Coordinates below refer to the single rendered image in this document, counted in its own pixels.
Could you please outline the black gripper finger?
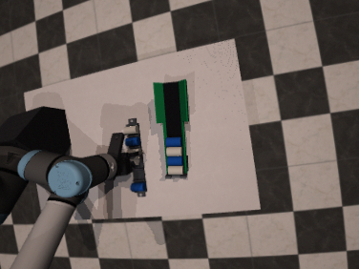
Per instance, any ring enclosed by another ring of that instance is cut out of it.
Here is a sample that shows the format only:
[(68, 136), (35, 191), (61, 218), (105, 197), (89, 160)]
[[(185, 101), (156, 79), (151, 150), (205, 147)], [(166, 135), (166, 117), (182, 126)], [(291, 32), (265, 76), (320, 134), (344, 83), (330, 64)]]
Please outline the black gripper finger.
[(143, 154), (142, 151), (137, 151), (137, 152), (132, 152), (127, 154), (127, 156), (129, 156), (130, 161), (134, 161), (136, 163), (136, 165), (139, 164), (139, 156)]

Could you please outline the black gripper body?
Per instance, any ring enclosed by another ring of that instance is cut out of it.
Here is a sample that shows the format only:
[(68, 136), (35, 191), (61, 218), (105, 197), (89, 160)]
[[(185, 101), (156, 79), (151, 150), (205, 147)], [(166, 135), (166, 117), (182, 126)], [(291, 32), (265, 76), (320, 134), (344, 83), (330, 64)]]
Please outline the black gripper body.
[(116, 162), (116, 165), (118, 165), (116, 175), (109, 180), (115, 180), (117, 176), (127, 176), (133, 172), (132, 162), (130, 162), (130, 158), (127, 154), (129, 153), (121, 153), (120, 161)]

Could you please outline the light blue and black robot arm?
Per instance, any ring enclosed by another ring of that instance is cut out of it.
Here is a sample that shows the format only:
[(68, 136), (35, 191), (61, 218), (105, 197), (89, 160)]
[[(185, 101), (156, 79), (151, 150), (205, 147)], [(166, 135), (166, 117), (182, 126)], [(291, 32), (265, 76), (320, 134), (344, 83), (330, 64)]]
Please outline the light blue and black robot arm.
[(29, 180), (51, 193), (10, 269), (50, 268), (77, 205), (116, 174), (124, 138), (114, 133), (107, 154), (86, 157), (0, 146), (0, 225)]

